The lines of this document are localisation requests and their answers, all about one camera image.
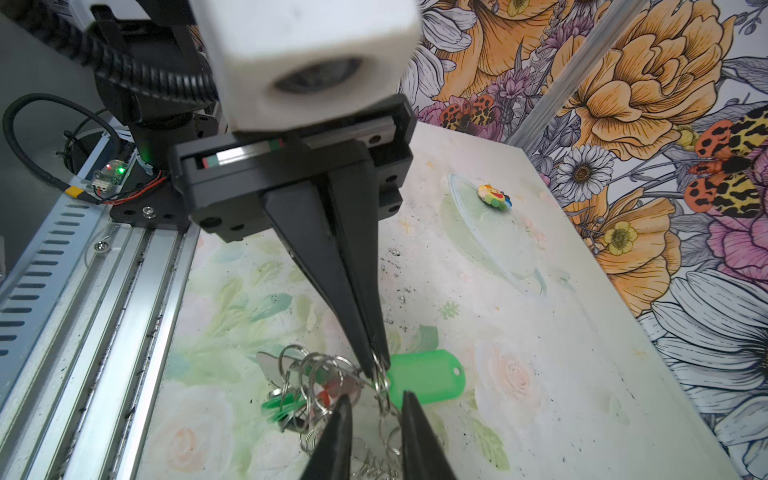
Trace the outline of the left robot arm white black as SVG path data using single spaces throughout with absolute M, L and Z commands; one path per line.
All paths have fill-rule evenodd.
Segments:
M 193 1 L 210 69 L 181 73 L 83 31 L 43 1 L 4 16 L 124 89 L 219 103 L 229 132 L 176 144 L 191 220 L 232 242 L 273 229 L 337 316 L 364 373 L 390 366 L 378 223 L 402 204 L 415 119 L 397 84 L 421 39 L 413 1 Z

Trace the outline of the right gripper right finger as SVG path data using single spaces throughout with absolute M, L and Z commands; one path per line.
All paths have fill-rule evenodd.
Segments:
M 403 394 L 402 466 L 405 479 L 456 480 L 417 396 Z

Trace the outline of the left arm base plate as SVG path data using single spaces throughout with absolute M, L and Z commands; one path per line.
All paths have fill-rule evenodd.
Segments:
M 169 177 L 151 166 L 135 162 L 124 182 L 122 192 L 136 195 L 157 180 L 158 184 L 146 192 L 120 205 L 112 205 L 110 218 L 115 223 L 128 224 L 146 229 L 177 230 L 185 232 L 190 225 L 182 195 L 172 185 Z

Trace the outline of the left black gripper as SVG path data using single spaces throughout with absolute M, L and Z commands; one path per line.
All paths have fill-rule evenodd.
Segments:
M 190 219 L 206 232 L 234 242 L 273 227 L 369 378 L 390 367 L 378 222 L 402 204 L 415 126 L 396 94 L 310 126 L 182 143 L 169 160 Z

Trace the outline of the green key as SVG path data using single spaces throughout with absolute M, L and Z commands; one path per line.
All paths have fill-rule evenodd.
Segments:
M 466 387 L 464 367 L 446 350 L 392 356 L 387 376 L 389 398 L 397 409 L 402 409 L 406 391 L 429 405 L 456 399 Z

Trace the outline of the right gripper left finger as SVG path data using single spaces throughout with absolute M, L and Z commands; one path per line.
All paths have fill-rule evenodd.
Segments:
M 348 395 L 339 398 L 301 480 L 348 480 L 351 476 L 353 408 Z

